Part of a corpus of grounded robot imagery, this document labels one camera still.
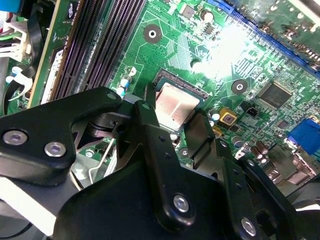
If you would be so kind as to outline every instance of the power connector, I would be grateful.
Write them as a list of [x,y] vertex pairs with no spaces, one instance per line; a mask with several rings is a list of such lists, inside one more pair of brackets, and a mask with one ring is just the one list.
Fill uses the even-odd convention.
[[10,57],[18,62],[21,62],[23,57],[31,53],[31,44],[28,35],[26,21],[4,22],[3,31],[14,30],[14,33],[21,33],[21,36],[16,36],[14,39],[20,40],[19,43],[14,43],[10,47],[5,47],[0,52],[1,57]]

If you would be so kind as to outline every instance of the yellow component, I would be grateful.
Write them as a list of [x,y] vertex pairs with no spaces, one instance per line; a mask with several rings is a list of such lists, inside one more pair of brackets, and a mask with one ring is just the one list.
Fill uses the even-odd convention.
[[223,132],[217,126],[213,126],[212,130],[217,138],[220,138],[223,135]]
[[220,121],[224,124],[232,126],[237,120],[237,115],[229,108],[223,107],[220,110]]

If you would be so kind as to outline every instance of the black ram slot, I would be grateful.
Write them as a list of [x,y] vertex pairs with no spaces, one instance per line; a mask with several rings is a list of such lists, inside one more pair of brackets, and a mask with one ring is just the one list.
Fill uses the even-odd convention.
[[96,55],[95,64],[87,71],[82,91],[107,85],[146,1],[116,1],[115,11],[110,14],[105,26],[104,39],[98,44],[100,53]]
[[72,94],[79,70],[84,64],[94,31],[99,24],[98,17],[101,17],[108,0],[85,0],[81,6],[77,21],[72,29],[69,39],[66,56],[62,62],[59,75],[52,94],[52,100],[60,99]]

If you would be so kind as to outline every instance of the capacitor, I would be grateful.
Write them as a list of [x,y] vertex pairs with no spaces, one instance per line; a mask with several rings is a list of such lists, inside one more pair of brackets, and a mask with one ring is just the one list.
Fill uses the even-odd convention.
[[120,81],[120,86],[126,89],[129,87],[131,80],[132,78],[129,75],[124,75]]
[[257,158],[257,159],[262,159],[264,156],[263,154],[259,151],[259,149],[256,146],[252,146],[250,147],[250,151],[253,153],[253,155]]
[[126,90],[123,87],[118,87],[116,89],[116,94],[118,94],[121,98],[125,96]]
[[233,138],[231,138],[231,142],[237,149],[241,148],[244,145],[244,141],[240,136],[234,136]]
[[212,23],[215,19],[214,14],[209,11],[208,9],[204,9],[200,13],[200,18],[205,22],[205,23]]
[[261,161],[260,161],[262,164],[265,164],[267,162],[267,159],[266,158],[262,158]]
[[219,119],[220,119],[220,114],[219,114],[218,110],[215,109],[215,108],[211,108],[211,109],[209,110],[209,115],[210,115],[211,119],[212,119],[214,122],[219,121]]
[[266,155],[269,152],[267,146],[262,141],[257,141],[255,146],[263,155]]

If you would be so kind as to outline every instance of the silver screw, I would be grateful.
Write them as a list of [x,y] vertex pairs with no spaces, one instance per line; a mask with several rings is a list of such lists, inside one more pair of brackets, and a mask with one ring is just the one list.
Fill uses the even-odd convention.
[[253,225],[253,223],[246,217],[243,217],[241,219],[241,224],[243,229],[252,237],[254,237],[257,234],[256,228]]
[[189,211],[189,203],[188,200],[181,196],[180,194],[177,194],[173,198],[173,204],[174,206],[182,213],[186,213]]
[[251,167],[254,167],[255,166],[255,163],[252,161],[252,160],[248,160],[248,163],[249,163],[249,165],[251,166]]
[[24,144],[28,140],[28,136],[18,130],[8,131],[3,135],[3,141],[6,144],[18,146]]
[[116,97],[114,94],[112,94],[112,93],[108,93],[107,96],[108,96],[108,98],[113,99],[113,100],[115,100],[115,99],[117,98],[117,97]]
[[224,146],[225,148],[228,147],[227,143],[225,141],[220,141],[221,145]]
[[88,158],[92,158],[95,155],[95,152],[91,149],[85,151],[85,156]]
[[63,155],[66,154],[66,147],[60,142],[49,142],[47,145],[44,147],[44,152],[47,154],[49,157],[53,158],[60,158]]
[[145,104],[145,103],[142,104],[142,107],[144,107],[145,109],[148,109],[148,110],[150,109],[150,107],[148,106],[148,104]]

